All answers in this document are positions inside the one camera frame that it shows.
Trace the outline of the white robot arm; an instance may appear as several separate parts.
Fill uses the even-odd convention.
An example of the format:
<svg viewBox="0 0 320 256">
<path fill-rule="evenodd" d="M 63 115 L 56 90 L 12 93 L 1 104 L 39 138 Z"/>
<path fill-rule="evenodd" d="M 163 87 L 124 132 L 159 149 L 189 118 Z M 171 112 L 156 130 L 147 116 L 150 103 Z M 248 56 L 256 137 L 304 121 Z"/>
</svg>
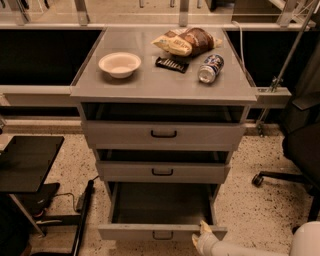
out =
<svg viewBox="0 0 320 256">
<path fill-rule="evenodd" d="M 300 226 L 293 235 L 288 254 L 219 240 L 205 221 L 200 222 L 200 235 L 193 234 L 192 242 L 200 256 L 320 256 L 320 222 L 311 221 Z"/>
</svg>

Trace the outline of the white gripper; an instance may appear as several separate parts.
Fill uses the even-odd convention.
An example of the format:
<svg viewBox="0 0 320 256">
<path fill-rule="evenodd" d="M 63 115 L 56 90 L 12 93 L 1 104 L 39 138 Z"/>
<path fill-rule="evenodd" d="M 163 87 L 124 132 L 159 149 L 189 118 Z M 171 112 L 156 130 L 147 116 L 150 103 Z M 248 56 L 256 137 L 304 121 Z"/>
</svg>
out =
<svg viewBox="0 0 320 256">
<path fill-rule="evenodd" d="M 210 226 L 203 220 L 200 221 L 200 236 L 192 234 L 192 243 L 201 256 L 218 256 L 216 246 L 219 239 L 211 233 Z"/>
</svg>

